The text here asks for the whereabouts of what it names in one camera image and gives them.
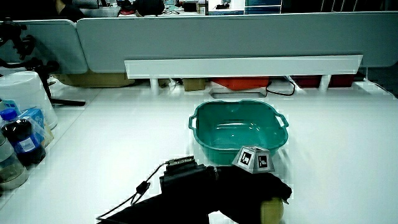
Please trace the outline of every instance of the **clear plastic bottle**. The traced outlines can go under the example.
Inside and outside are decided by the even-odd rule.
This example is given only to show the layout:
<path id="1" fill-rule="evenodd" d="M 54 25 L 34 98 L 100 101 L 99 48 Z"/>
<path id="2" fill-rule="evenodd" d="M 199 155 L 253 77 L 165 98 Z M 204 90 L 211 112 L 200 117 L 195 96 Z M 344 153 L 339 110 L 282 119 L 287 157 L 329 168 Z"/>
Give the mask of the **clear plastic bottle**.
<path id="1" fill-rule="evenodd" d="M 19 118 L 14 109 L 0 111 L 0 116 L 4 120 L 1 132 L 13 146 L 22 165 L 39 164 L 45 157 L 45 149 L 35 137 L 32 123 Z"/>
<path id="2" fill-rule="evenodd" d="M 19 162 L 11 144 L 0 133 L 0 190 L 17 188 L 27 178 L 26 168 Z"/>

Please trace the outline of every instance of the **cubicle partition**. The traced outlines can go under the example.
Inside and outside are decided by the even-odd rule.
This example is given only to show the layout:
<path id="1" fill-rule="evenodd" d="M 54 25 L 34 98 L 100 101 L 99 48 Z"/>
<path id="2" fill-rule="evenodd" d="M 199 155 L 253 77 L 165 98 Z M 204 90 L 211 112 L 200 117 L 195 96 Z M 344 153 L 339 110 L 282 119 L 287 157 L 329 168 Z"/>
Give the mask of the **cubicle partition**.
<path id="1" fill-rule="evenodd" d="M 82 19 L 77 31 L 99 73 L 125 72 L 125 60 L 320 55 L 387 67 L 398 61 L 396 24 L 398 12 L 340 12 Z"/>
<path id="2" fill-rule="evenodd" d="M 25 60 L 36 57 L 47 63 L 55 60 L 60 64 L 57 73 L 82 74 L 87 72 L 86 58 L 76 31 L 76 24 L 69 20 L 16 21 L 26 25 L 21 38 L 31 35 L 35 39 L 35 48 Z M 9 63 L 22 62 L 17 50 L 9 40 L 0 47 L 0 58 Z"/>

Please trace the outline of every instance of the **blue bottle cap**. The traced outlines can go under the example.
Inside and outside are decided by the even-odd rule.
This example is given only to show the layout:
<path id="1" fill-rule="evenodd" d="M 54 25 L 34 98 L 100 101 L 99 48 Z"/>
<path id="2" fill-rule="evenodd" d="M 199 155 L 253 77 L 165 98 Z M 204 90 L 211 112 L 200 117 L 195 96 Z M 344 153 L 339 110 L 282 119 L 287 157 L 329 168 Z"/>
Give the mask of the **blue bottle cap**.
<path id="1" fill-rule="evenodd" d="M 14 109 L 9 108 L 9 109 L 0 111 L 0 116 L 5 121 L 11 121 L 14 118 L 18 117 L 18 114 Z"/>

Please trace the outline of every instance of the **black stand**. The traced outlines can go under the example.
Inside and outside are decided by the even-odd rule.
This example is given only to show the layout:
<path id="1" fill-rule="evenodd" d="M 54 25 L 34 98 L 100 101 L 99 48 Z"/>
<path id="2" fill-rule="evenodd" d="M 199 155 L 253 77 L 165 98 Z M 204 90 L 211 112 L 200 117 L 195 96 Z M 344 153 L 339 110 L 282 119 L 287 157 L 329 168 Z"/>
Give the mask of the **black stand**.
<path id="1" fill-rule="evenodd" d="M 35 47 L 35 39 L 31 35 L 27 35 L 21 40 L 20 35 L 22 30 L 26 30 L 25 25 L 18 25 L 10 20 L 4 21 L 0 24 L 0 47 L 4 45 L 8 40 L 12 40 L 14 48 L 17 49 L 17 53 L 20 55 L 19 59 L 24 60 L 26 55 L 30 55 Z M 56 61 L 49 61 L 46 65 L 43 61 L 32 58 L 26 62 L 8 64 L 7 62 L 0 59 L 0 67 L 4 68 L 23 68 L 27 71 L 35 71 L 39 74 L 40 80 L 43 83 L 45 92 L 52 104 L 67 105 L 67 106 L 84 106 L 85 101 L 74 101 L 74 100 L 60 100 L 53 99 L 51 97 L 51 91 L 47 80 L 50 78 L 50 73 L 55 72 L 59 69 L 59 64 Z"/>

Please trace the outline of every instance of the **white table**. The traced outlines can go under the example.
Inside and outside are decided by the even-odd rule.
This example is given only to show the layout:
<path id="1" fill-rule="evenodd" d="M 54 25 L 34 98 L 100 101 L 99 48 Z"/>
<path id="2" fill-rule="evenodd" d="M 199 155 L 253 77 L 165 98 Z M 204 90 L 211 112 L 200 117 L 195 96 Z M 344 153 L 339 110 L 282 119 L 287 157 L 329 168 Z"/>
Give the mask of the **white table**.
<path id="1" fill-rule="evenodd" d="M 289 84 L 271 85 L 285 90 Z M 188 118 L 209 89 L 150 86 L 79 89 L 54 95 L 87 105 L 56 108 L 55 140 L 28 181 L 0 210 L 0 223 L 96 223 L 162 162 L 194 154 L 208 162 Z M 275 174 L 293 189 L 283 223 L 396 223 L 398 101 L 370 83 L 259 98 L 289 122 L 288 143 L 273 157 Z M 144 198 L 160 193 L 159 177 Z M 231 223 L 220 213 L 211 223 Z"/>

